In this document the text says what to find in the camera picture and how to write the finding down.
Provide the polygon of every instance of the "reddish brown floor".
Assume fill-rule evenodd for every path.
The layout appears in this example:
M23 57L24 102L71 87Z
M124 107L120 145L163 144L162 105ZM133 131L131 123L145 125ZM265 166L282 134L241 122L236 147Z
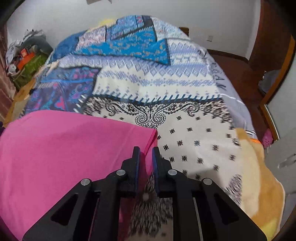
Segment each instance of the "reddish brown floor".
M262 78L262 73L255 73L242 60L218 55L212 56L230 79L235 90L249 109L258 139L261 140L267 129L258 108L263 98L258 91L258 81Z

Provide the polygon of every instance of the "pink cloth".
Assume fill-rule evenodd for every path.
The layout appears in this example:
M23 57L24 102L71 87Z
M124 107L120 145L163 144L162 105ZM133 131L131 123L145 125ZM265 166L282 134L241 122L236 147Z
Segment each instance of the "pink cloth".
M156 130L71 112L41 110L9 124L0 137L0 216L21 240L83 178L105 178L139 146L143 179L152 171Z

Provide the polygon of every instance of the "curtain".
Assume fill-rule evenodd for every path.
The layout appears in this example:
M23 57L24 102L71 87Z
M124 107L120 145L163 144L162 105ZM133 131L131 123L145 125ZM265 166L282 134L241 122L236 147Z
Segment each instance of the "curtain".
M0 121L3 121L12 104L15 86L6 76L5 53L7 51L6 25L0 30Z

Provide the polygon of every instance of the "round metal bolt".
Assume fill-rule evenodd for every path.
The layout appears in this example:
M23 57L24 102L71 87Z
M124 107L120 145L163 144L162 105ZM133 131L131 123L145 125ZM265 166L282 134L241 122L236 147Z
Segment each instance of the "round metal bolt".
M203 180L203 182L204 182L205 185L211 185L213 183L213 181L211 179L209 179L209 178L205 178Z
M168 171L168 174L171 175L171 176L174 176L177 174L177 171L175 169L171 169Z
M85 179L82 179L80 183L83 186L87 186L88 184L90 184L90 182L91 181L89 179L85 178Z
M118 176L123 176L125 173L126 173L126 171L125 171L125 170L122 170L122 169L120 169L120 170L118 170L118 171L116 172L116 174L117 174Z

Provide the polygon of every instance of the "electrical outlet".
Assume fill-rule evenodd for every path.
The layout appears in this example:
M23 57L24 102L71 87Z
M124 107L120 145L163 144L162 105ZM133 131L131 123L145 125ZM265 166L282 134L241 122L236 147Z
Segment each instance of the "electrical outlet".
M207 37L207 41L212 42L213 41L214 36L213 35L209 35Z

